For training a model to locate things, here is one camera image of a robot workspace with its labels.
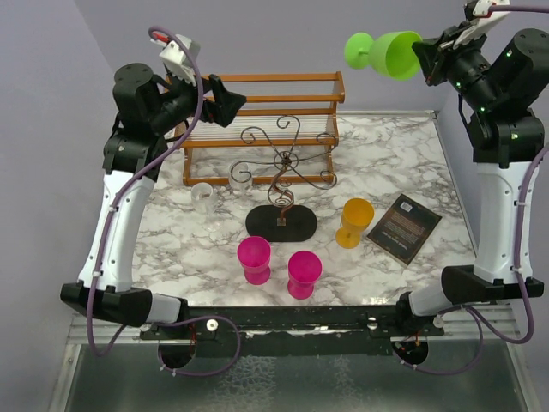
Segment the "green plastic wine glass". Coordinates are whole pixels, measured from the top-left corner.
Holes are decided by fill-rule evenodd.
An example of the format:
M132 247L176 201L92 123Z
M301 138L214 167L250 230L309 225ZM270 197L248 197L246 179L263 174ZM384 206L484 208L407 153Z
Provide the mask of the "green plastic wine glass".
M345 44L344 58L352 69L371 66L382 76L407 81L419 72L413 45L421 41L422 37L414 31L390 32L377 39L368 33L355 33Z

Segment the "metal wine glass rack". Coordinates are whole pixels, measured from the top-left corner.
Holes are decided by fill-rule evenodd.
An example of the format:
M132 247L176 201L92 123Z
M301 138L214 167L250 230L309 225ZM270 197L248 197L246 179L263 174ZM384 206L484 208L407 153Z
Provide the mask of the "metal wine glass rack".
M276 127L284 130L292 121L296 123L296 130L292 141L283 150L280 150L267 131L259 126L249 126L240 132L240 140L246 145L255 143L255 133L260 132L274 150L273 160L268 164L274 166L277 172L274 177L268 179L268 202L256 206L245 218L245 229L248 235L261 237L269 243L305 242L312 238L317 230L315 213L310 208L295 203L295 196L291 191L292 183L289 181L290 173L294 173L303 182L320 191L327 191L337 184L337 176L329 167L325 167L319 173L318 183L299 172L299 164L315 159L317 156L300 157L295 153L301 129L301 122L296 116L278 117Z

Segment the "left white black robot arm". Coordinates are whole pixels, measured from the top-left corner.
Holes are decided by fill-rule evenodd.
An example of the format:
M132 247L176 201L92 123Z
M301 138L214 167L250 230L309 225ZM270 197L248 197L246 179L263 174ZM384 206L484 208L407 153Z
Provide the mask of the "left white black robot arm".
M94 240L78 279L60 299L82 315L126 326L160 323L173 339L190 326L185 300L136 288L132 259L142 214L168 150L165 135L187 118L227 127L247 99L211 74L198 83L157 76L146 64L114 75L118 113L103 155L104 193Z

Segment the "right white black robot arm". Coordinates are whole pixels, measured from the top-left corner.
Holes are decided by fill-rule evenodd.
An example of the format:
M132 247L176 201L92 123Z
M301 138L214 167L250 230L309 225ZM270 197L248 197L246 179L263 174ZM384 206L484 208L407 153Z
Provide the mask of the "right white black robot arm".
M538 298L545 288L532 275L527 248L528 201L546 147L544 125L530 106L548 84L548 35L523 29L489 63L481 54L486 36L458 45L462 32L452 27L412 49L426 84L449 82L458 103L473 111L462 122L480 179L478 251L474 264L448 266L439 281L400 297L394 325L405 336L451 307Z

